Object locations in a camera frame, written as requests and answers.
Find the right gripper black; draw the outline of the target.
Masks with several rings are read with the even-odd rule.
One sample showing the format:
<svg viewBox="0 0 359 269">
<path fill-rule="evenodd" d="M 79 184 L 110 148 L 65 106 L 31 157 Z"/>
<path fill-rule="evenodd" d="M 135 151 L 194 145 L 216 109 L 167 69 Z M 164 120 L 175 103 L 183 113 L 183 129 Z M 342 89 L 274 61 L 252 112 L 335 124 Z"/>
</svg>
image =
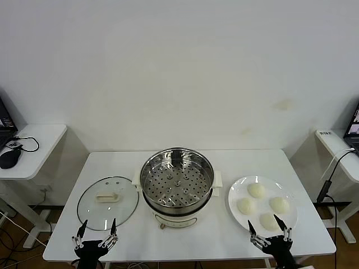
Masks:
<svg viewBox="0 0 359 269">
<path fill-rule="evenodd" d="M 271 255 L 277 264 L 276 268 L 296 269 L 298 265 L 290 252 L 292 246 L 292 228 L 288 228 L 284 221 L 277 215 L 274 215 L 274 218 L 283 232 L 283 235 L 264 238 L 257 234 L 251 221 L 248 220 L 250 242 L 258 249 L 263 249 L 265 254 Z"/>
</svg>

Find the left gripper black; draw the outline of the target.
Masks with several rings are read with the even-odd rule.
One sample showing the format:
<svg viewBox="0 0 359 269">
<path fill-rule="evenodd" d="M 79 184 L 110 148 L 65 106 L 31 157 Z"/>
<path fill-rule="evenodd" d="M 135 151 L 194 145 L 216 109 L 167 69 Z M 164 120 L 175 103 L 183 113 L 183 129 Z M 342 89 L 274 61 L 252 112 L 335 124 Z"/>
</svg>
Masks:
<svg viewBox="0 0 359 269">
<path fill-rule="evenodd" d="M 88 240 L 82 242 L 88 221 L 79 227 L 76 236 L 72 236 L 72 242 L 75 246 L 77 255 L 77 269 L 96 269 L 98 266 L 104 268 L 99 260 L 106 255 L 106 249 L 112 249 L 118 240 L 116 219 L 113 219 L 110 235 L 104 240 Z"/>
</svg>

